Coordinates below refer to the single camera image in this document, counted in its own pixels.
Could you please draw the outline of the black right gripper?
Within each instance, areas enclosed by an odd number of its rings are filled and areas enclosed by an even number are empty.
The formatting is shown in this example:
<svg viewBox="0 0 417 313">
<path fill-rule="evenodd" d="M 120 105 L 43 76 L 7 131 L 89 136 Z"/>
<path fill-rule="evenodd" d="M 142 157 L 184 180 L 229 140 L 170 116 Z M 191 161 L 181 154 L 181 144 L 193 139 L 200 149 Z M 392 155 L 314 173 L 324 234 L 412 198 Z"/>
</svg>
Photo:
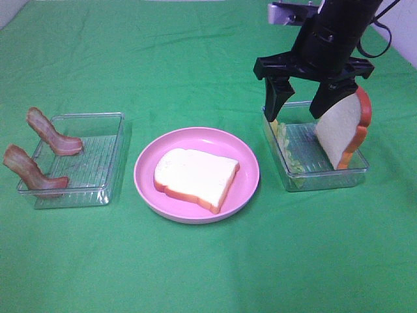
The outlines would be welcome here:
<svg viewBox="0 0 417 313">
<path fill-rule="evenodd" d="M 374 69 L 367 59 L 351 55 L 372 19 L 373 16 L 269 16 L 269 23 L 299 26 L 300 32 L 290 51 L 259 57 L 255 62 L 255 76 L 265 78 L 266 120 L 273 122 L 294 95 L 289 77 L 321 82 L 309 107 L 315 119 L 355 93 L 358 85 L 354 77 L 366 79 Z"/>
</svg>

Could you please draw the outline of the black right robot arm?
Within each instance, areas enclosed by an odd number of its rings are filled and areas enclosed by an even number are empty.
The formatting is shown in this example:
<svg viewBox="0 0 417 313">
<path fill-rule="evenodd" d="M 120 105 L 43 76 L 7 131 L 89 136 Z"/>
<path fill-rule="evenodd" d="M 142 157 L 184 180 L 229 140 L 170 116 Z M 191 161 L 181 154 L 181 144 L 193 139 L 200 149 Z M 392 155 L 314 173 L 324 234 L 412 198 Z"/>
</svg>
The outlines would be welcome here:
<svg viewBox="0 0 417 313">
<path fill-rule="evenodd" d="M 273 2 L 268 22 L 297 25 L 290 51 L 257 58 L 253 71 L 265 81 L 265 117 L 272 122 L 295 93 L 290 78 L 319 82 L 309 111 L 321 117 L 334 104 L 356 92 L 357 76 L 368 78 L 374 66 L 352 56 L 380 1 L 323 1 L 319 6 Z"/>
</svg>

